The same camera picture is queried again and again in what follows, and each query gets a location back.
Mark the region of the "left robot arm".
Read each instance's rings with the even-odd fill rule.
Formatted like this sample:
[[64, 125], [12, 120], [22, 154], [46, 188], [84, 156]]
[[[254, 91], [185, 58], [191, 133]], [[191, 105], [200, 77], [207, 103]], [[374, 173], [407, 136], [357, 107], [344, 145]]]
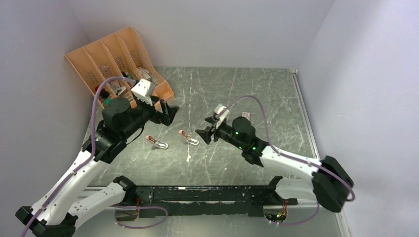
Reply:
[[74, 163], [39, 201], [22, 206], [16, 217], [24, 224], [23, 233], [37, 237], [70, 237], [87, 220], [113, 205], [127, 206], [136, 201], [136, 185], [124, 176], [114, 179], [104, 189], [79, 200], [91, 180], [103, 171], [127, 147], [127, 140], [147, 122], [171, 125], [179, 111], [151, 96], [132, 108], [125, 98], [114, 98], [104, 108], [103, 119], [94, 124], [91, 136], [82, 146]]

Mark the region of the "small staple box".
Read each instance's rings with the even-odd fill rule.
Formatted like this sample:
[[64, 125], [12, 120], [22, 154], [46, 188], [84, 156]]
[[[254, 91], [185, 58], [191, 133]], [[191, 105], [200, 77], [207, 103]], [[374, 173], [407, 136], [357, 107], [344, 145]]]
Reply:
[[247, 120], [250, 120], [250, 113], [242, 112], [242, 117], [246, 118]]

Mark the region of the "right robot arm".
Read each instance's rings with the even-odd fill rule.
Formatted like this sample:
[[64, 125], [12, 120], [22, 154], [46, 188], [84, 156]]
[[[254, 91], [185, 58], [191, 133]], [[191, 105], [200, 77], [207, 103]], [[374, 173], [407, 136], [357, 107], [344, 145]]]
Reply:
[[232, 125], [215, 117], [205, 120], [211, 125], [195, 132], [206, 144], [221, 139], [241, 150], [248, 163], [276, 168], [297, 177], [283, 179], [267, 190], [271, 204], [290, 198], [306, 199], [338, 213], [346, 202], [354, 200], [351, 193], [354, 182], [334, 157], [309, 158], [281, 150], [257, 137], [255, 127], [244, 117], [235, 118]]

